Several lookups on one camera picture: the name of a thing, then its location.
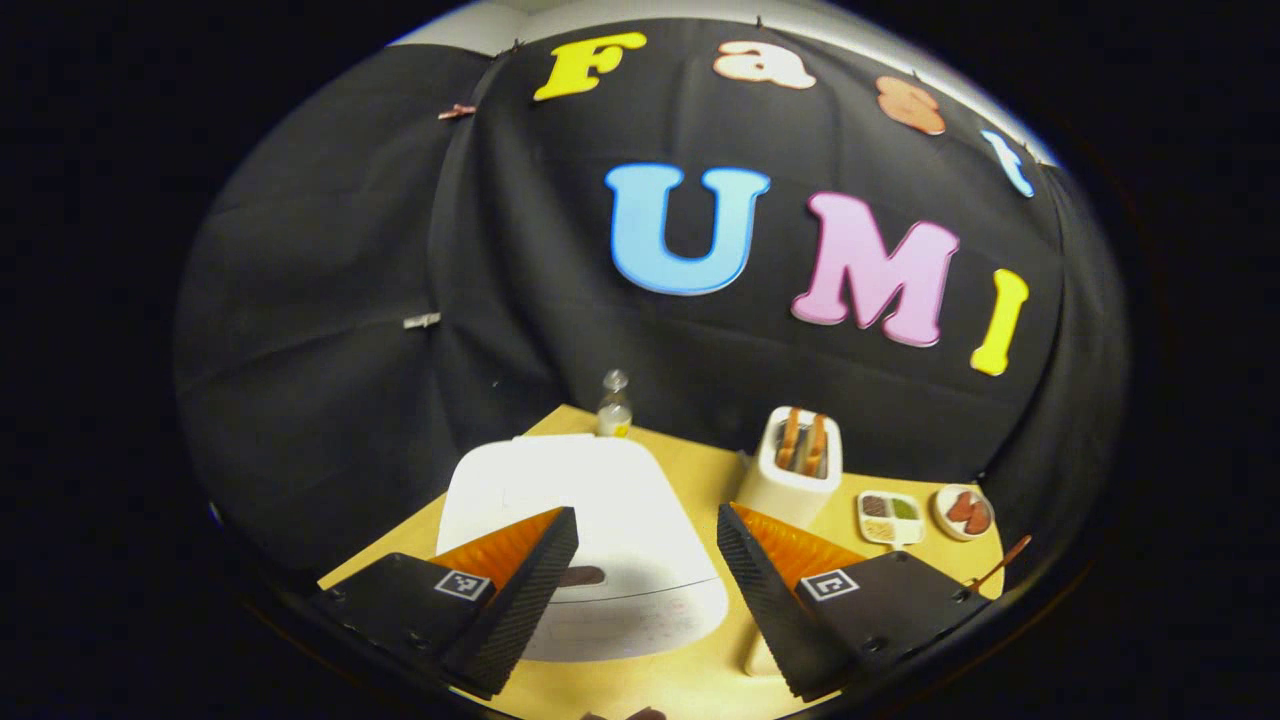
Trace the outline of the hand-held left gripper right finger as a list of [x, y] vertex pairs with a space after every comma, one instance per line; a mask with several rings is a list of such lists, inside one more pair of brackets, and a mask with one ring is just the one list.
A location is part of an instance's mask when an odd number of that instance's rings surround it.
[[989, 600], [904, 551], [867, 559], [740, 503], [717, 544], [792, 694], [819, 700], [924, 653]]

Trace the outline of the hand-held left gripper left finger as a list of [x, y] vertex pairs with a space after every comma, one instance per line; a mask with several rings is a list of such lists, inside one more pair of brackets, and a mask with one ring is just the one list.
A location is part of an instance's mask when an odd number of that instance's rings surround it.
[[489, 700], [577, 547], [575, 510], [554, 507], [429, 560], [387, 553], [310, 602], [410, 671]]

